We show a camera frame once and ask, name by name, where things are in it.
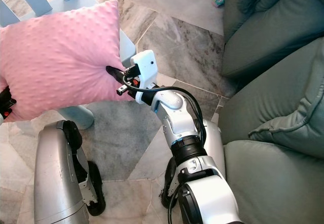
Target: black cable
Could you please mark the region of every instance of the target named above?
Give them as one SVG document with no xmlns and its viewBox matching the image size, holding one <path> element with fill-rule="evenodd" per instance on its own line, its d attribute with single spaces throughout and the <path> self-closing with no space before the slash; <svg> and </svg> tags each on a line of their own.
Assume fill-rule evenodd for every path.
<svg viewBox="0 0 324 224">
<path fill-rule="evenodd" d="M 201 130 L 201 142 L 202 145 L 205 144 L 206 141 L 206 129 L 204 127 L 204 122 L 203 122 L 203 113 L 201 112 L 201 108 L 199 106 L 198 101 L 196 100 L 196 98 L 187 90 L 180 88 L 180 87 L 176 87 L 176 86 L 163 86 L 163 87 L 159 87 L 159 88 L 152 88 L 152 89 L 143 89 L 143 88 L 137 88 L 134 87 L 132 85 L 129 85 L 126 81 L 126 76 L 123 76 L 123 83 L 131 90 L 136 91 L 136 92 L 142 92 L 142 93 L 153 93 L 153 92 L 160 92 L 160 91 L 165 91 L 165 90 L 173 90 L 173 91 L 179 91 L 182 92 L 184 94 L 187 94 L 194 102 L 195 106 L 196 106 L 196 111 L 197 111 L 197 119 L 199 121 L 200 124 L 200 130 Z M 191 100 L 189 100 L 189 103 L 193 109 L 193 111 L 195 112 L 195 107 L 193 106 L 193 102 Z"/>
<path fill-rule="evenodd" d="M 169 203 L 169 206 L 168 206 L 168 224 L 172 224 L 172 205 L 173 205 L 173 202 L 176 198 L 176 195 L 178 194 L 178 190 L 180 189 L 181 185 L 178 185 L 176 190 L 174 191 L 173 195 L 171 196 L 171 200 L 170 200 L 170 203 Z"/>
</svg>

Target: textured pink cushion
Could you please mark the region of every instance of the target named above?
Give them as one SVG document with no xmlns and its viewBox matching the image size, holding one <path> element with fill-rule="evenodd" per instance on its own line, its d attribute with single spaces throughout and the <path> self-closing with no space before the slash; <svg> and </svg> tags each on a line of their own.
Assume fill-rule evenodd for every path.
<svg viewBox="0 0 324 224">
<path fill-rule="evenodd" d="M 119 58 L 117 0 L 29 19 L 0 29 L 0 92 L 17 104 L 6 121 L 33 119 L 50 109 L 120 97 L 106 72 Z"/>
</svg>

